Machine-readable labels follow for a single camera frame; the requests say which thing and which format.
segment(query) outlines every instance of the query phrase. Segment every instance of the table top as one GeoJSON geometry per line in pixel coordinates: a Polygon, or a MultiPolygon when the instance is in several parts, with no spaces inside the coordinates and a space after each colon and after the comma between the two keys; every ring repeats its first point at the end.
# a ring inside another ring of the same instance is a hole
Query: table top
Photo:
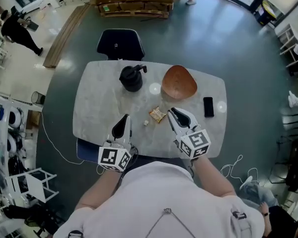
{"type": "Polygon", "coordinates": [[[168,118],[157,123],[149,112],[159,106],[163,113],[172,107],[183,108],[195,115],[202,129],[206,129],[211,146],[208,157],[220,154],[226,126],[226,90],[222,79],[189,69],[198,85],[197,92],[190,98],[175,101],[153,86],[162,83],[162,79],[171,67],[168,64],[109,60],[92,61],[87,64],[80,80],[73,114],[74,136],[94,144],[103,145],[107,131],[124,114],[132,120],[131,143],[138,148],[139,154],[162,158],[185,158],[180,155],[173,141],[175,134],[171,130],[168,118]],[[119,76],[126,66],[145,64],[148,72],[143,73],[143,86],[135,93],[125,90],[119,76]],[[204,97],[212,97],[214,117],[204,118],[204,97]]]}

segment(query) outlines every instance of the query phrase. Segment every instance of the gray floor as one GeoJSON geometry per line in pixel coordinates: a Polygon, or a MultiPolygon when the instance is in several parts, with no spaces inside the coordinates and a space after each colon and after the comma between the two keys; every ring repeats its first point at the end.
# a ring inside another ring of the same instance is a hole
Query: gray floor
{"type": "MultiPolygon", "coordinates": [[[[227,123],[221,154],[212,159],[217,168],[244,156],[234,169],[245,177],[257,167],[266,179],[274,163],[276,140],[283,133],[280,108],[287,106],[287,94],[297,83],[285,70],[279,56],[280,42],[269,28],[262,28],[252,14],[225,0],[197,0],[186,6],[176,2],[168,20],[102,18],[91,9],[63,53],[49,86],[43,114],[49,137],[61,153],[73,162],[76,140],[72,118],[77,87],[86,64],[105,60],[96,45],[107,28],[132,28],[142,40],[144,60],[181,64],[222,78],[227,93],[227,123]]],[[[81,195],[97,180],[96,165],[67,163],[39,131],[37,166],[56,173],[60,194],[51,200],[64,205],[68,217],[81,195]]]]}

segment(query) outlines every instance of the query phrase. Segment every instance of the smartphone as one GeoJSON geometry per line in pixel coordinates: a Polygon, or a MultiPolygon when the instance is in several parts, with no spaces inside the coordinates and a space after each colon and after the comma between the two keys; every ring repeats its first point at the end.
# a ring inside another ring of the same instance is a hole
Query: smartphone
{"type": "Polygon", "coordinates": [[[204,97],[203,102],[204,102],[204,117],[214,117],[213,98],[204,97]]]}

